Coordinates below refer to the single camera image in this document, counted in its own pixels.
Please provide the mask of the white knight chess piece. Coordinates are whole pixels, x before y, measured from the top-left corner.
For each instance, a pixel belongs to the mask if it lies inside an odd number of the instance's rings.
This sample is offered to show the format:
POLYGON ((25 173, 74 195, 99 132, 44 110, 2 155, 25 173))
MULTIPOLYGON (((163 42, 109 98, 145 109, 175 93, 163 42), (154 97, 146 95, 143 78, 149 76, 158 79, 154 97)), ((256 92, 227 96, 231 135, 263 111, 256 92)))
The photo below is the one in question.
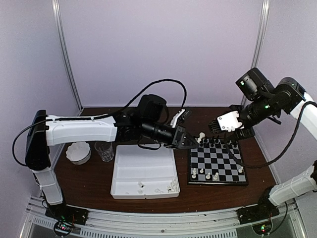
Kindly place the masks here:
POLYGON ((201 143, 201 141, 205 138, 205 133, 203 133, 203 132, 200 132, 199 133, 199 137, 196 139, 196 141, 198 142, 198 143, 201 143))

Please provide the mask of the black white chess board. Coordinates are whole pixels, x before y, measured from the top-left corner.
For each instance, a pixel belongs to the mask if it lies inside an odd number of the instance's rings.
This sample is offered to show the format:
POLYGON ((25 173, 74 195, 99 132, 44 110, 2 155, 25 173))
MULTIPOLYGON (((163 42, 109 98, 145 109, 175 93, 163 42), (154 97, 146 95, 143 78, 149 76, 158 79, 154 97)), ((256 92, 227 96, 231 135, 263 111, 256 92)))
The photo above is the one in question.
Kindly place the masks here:
POLYGON ((239 173, 241 168, 232 157, 235 157, 240 163, 243 162, 240 145, 237 149, 230 149, 228 153, 225 149, 202 148, 191 149, 188 151, 188 184, 199 185, 248 185, 248 177, 245 169, 239 173), (193 168, 197 169, 197 180, 192 179, 193 168), (211 173, 211 179, 206 179, 207 173, 211 173), (215 173, 219 173, 217 181, 213 180, 215 173))

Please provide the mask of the white plastic compartment tray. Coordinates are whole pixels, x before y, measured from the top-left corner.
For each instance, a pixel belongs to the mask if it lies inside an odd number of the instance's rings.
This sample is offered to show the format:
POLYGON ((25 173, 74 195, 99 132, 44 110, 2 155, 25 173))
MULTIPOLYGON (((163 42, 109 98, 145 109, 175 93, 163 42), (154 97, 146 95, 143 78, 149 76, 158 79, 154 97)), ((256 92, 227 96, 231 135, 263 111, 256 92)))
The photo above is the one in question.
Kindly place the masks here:
POLYGON ((142 149, 138 145, 118 145, 116 148, 110 194, 114 199, 162 199, 178 197, 180 185, 172 149, 160 147, 158 150, 142 149), (124 192, 128 185, 143 181, 176 182, 177 193, 161 195, 137 195, 124 192))

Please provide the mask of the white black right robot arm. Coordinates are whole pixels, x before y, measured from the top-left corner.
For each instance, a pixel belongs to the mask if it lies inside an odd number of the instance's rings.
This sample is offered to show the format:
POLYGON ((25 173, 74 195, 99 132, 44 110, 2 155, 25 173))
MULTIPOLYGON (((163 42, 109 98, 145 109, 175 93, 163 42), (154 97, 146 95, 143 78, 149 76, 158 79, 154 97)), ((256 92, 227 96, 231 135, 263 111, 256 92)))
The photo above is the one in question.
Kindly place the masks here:
POLYGON ((270 120, 274 125, 265 135, 272 136, 281 149, 261 165, 240 164, 245 169, 279 169, 285 178, 266 188, 254 207, 254 215, 264 219, 276 207, 317 189, 317 103, 296 79, 284 77, 273 85, 256 67, 244 73, 236 85, 249 103, 230 107, 228 125, 222 127, 227 138, 251 138, 256 125, 270 120))

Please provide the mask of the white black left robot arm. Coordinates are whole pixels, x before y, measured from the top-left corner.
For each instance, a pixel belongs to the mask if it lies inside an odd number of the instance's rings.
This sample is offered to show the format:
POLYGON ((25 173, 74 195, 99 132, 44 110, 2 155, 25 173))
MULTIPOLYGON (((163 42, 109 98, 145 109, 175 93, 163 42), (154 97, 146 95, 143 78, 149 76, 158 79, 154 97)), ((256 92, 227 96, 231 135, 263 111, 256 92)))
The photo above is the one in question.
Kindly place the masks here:
POLYGON ((48 209, 60 220, 71 216, 71 209, 59 186, 50 161, 49 147, 83 141, 128 142, 142 137, 170 149, 194 149, 196 139, 178 124, 181 109, 168 125, 159 122, 166 100, 154 94, 143 95, 137 107, 112 114, 86 117, 58 117, 37 111, 32 125, 25 128, 25 162, 44 193, 48 209))

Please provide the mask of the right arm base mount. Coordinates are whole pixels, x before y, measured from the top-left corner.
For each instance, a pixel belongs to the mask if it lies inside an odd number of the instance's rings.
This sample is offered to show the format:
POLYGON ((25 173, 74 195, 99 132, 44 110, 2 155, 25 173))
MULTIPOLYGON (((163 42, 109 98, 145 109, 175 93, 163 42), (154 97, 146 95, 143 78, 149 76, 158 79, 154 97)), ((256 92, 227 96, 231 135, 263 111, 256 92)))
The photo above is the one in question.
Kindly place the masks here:
POLYGON ((273 231, 272 218, 280 214, 278 208, 266 208, 264 205, 254 205, 237 209, 239 223, 251 224, 253 232, 260 236, 273 231))

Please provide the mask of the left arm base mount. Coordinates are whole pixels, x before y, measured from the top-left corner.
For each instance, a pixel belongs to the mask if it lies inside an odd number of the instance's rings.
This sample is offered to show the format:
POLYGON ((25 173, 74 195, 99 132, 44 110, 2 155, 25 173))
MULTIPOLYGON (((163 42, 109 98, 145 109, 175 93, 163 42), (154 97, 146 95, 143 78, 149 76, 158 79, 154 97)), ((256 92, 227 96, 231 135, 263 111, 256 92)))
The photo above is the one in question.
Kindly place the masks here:
POLYGON ((47 206, 45 215, 56 220, 53 225, 54 233, 59 237, 71 234, 77 227, 85 225, 88 218, 88 210, 71 206, 47 206))

